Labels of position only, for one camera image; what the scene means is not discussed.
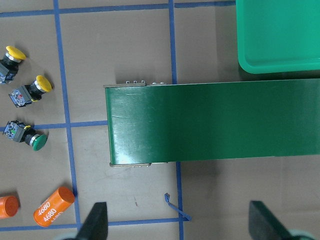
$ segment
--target silver metal ring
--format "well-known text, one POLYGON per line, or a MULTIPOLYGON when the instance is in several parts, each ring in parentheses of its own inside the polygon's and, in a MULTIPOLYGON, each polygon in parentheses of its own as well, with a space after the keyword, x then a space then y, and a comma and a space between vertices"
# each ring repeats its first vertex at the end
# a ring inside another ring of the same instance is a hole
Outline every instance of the silver metal ring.
POLYGON ((36 86, 36 88, 37 89, 39 89, 41 92, 43 92, 43 93, 45 93, 46 91, 45 90, 43 90, 41 87, 40 87, 40 85, 39 85, 39 83, 38 83, 38 81, 37 80, 35 80, 34 81, 34 85, 36 86))
POLYGON ((20 63, 20 62, 21 62, 20 59, 14 58, 14 57, 11 56, 8 52, 6 52, 5 55, 6 55, 7 58, 10 59, 11 61, 14 61, 14 62, 16 62, 16 63, 20 63))
POLYGON ((31 140, 30 140, 30 143, 29 143, 29 145, 32 147, 32 144, 34 143, 34 141, 36 140, 36 138, 37 137, 39 137, 40 135, 39 134, 36 134, 36 135, 34 135, 32 138, 31 138, 31 140))

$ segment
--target gray surface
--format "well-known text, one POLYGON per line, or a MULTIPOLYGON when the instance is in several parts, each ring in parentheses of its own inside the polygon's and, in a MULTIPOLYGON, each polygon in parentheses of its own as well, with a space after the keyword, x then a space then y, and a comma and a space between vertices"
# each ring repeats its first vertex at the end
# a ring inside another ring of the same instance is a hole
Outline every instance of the gray surface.
MULTIPOLYGON (((158 4, 163 0, 60 0, 60 8, 158 4)), ((53 2, 13 0, 1 12, 52 9, 53 2)), ((319 77, 319 71, 252 75, 237 61, 236 7, 176 8, 175 46, 179 83, 252 81, 319 77)), ((27 54, 10 85, 0 86, 0 126, 65 123, 55 18, 53 15, 0 18, 0 55, 6 45, 27 54), (53 91, 39 102, 15 108, 8 93, 45 75, 53 91)), ((169 10, 135 10, 60 15, 71 122, 104 121, 103 85, 125 81, 170 83, 169 10)), ((48 142, 38 152, 25 143, 0 137, 0 196, 17 195, 16 216, 0 220, 2 227, 35 226, 34 210, 57 187, 71 187, 65 128, 45 129, 48 142)), ((79 214, 83 222, 96 201, 107 201, 110 221, 175 218, 164 201, 177 204, 174 163, 149 168, 110 168, 106 126, 73 127, 79 214)), ((288 228, 320 237, 319 156, 251 158, 184 162, 181 164, 186 240, 250 239, 249 200, 262 200, 288 228)), ((54 224, 75 224, 71 206, 54 224)), ((178 223, 120 225, 109 238, 179 239, 178 223)), ((71 229, 0 231, 1 240, 51 240, 71 229)))

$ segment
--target yellow button cap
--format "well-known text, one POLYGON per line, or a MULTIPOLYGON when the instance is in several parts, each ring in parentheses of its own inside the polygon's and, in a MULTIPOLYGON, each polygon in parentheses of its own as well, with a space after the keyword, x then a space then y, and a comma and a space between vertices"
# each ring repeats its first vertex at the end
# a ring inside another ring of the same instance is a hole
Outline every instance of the yellow button cap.
POLYGON ((6 46, 6 50, 8 51, 9 55, 14 57, 15 59, 19 60, 25 60, 26 55, 20 51, 18 48, 15 48, 14 46, 6 46))
POLYGON ((37 81, 38 85, 40 86, 40 88, 43 89, 44 91, 46 91, 47 93, 52 90, 51 83, 44 76, 42 76, 42 75, 36 76, 36 81, 37 81))

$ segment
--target orange bottle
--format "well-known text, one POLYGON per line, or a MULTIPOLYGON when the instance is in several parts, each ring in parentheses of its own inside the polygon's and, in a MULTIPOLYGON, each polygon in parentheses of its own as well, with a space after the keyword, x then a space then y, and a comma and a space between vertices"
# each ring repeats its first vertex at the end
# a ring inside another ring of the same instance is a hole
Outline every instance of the orange bottle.
POLYGON ((19 203, 15 196, 0 197, 0 219, 13 217, 18 212, 19 203))
POLYGON ((59 187, 41 206, 34 211, 33 218, 41 227, 50 226, 75 201, 68 188, 59 187))

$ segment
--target green button cap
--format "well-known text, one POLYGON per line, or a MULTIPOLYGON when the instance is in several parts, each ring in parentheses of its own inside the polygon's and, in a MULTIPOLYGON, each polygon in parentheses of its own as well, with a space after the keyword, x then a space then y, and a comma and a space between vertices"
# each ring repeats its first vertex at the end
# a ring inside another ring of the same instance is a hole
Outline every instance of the green button cap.
POLYGON ((38 150, 42 149, 42 147, 46 144, 47 139, 48 139, 48 138, 47 138, 46 135, 40 135, 40 136, 38 136, 38 137, 34 140, 34 142, 33 142, 33 144, 32 144, 33 150, 38 151, 38 150))

